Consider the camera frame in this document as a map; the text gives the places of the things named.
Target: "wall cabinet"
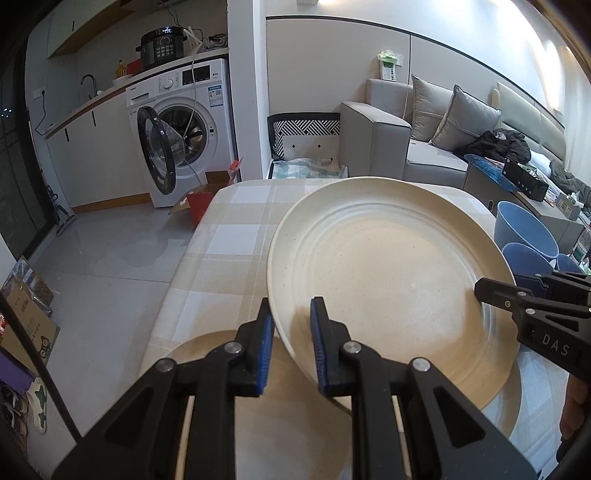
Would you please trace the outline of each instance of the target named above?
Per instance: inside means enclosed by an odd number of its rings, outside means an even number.
[[[47,58],[78,51],[131,13],[119,0],[62,0],[51,14]]]
[[[100,103],[47,143],[70,207],[148,192],[125,95]]]

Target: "human hand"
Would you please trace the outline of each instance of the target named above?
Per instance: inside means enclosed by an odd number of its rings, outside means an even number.
[[[564,440],[569,440],[573,433],[585,423],[583,404],[589,399],[589,386],[574,376],[569,376],[566,386],[566,399],[560,420],[560,433]]]

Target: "gray sofa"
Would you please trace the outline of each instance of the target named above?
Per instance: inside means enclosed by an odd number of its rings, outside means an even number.
[[[532,151],[564,160],[564,131],[534,105],[498,83],[492,106],[502,110],[499,126],[526,135]],[[350,176],[378,176],[461,189],[467,164],[453,153],[411,140],[412,85],[370,79],[366,103],[341,104],[339,163]]]

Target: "sneaker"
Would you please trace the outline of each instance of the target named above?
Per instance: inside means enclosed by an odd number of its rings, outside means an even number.
[[[4,383],[0,383],[0,403],[8,405],[21,415],[27,413],[28,405],[24,399],[12,388]]]
[[[27,390],[35,428],[41,433],[47,430],[47,390],[41,378],[37,377]]]
[[[15,432],[23,436],[27,435],[27,426],[25,425],[25,422],[22,420],[21,416],[8,405],[0,405],[0,416],[13,428]]]

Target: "faucet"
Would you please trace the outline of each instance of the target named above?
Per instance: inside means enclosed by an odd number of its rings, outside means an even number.
[[[86,75],[84,75],[82,77],[82,80],[80,81],[80,85],[84,84],[84,80],[86,77],[90,77],[92,79],[92,86],[95,89],[95,97],[96,97],[98,95],[98,93],[96,93],[96,79],[95,79],[94,75],[91,75],[90,73],[87,73]]]

